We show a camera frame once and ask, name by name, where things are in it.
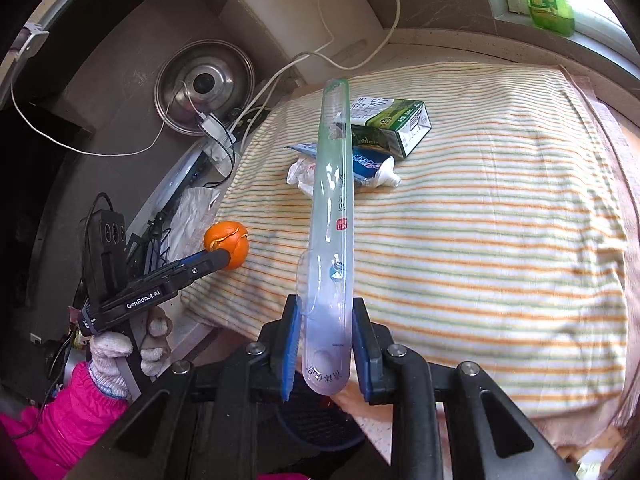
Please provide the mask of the pink sleeved left forearm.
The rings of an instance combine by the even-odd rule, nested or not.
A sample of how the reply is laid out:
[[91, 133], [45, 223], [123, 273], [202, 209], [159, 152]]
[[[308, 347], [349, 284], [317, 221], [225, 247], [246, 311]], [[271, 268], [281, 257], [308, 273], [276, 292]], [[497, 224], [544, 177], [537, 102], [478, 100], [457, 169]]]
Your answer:
[[75, 366], [70, 384], [40, 411], [1, 416], [1, 477], [62, 479], [126, 412], [124, 399], [103, 393], [87, 363]]

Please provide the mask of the white gloved left hand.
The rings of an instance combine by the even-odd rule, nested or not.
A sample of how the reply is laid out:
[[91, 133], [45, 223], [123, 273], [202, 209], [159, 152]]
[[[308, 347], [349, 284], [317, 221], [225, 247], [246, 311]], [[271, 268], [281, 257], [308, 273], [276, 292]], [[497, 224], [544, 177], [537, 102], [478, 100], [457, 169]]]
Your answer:
[[[170, 357], [167, 337], [172, 322], [161, 307], [152, 307], [146, 319], [146, 333], [140, 347], [140, 370], [145, 377], [157, 377]], [[132, 355], [136, 346], [124, 334], [106, 332], [89, 341], [89, 376], [100, 393], [116, 400], [127, 400], [130, 391], [118, 364]]]

